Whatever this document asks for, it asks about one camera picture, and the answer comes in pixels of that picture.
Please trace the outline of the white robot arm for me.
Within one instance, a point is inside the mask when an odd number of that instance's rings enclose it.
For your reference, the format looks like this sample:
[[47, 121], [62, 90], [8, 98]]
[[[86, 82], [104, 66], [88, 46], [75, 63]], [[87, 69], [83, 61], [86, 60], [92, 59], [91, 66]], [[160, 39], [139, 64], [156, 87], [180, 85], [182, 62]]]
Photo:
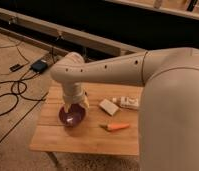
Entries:
[[199, 49], [151, 50], [86, 63], [75, 52], [51, 69], [64, 105], [86, 103], [84, 82], [143, 88], [140, 171], [199, 171]]

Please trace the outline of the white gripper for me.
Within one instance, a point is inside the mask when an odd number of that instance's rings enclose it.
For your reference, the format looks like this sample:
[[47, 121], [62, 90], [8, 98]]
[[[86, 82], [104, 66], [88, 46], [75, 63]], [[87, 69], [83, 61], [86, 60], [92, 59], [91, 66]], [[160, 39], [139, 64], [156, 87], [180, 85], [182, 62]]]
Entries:
[[63, 108], [64, 112], [68, 113], [71, 104], [76, 104], [80, 102], [80, 106], [88, 109], [89, 108], [89, 101], [88, 98], [85, 97], [85, 91], [82, 88], [81, 83], [65, 83], [62, 85], [63, 90]]

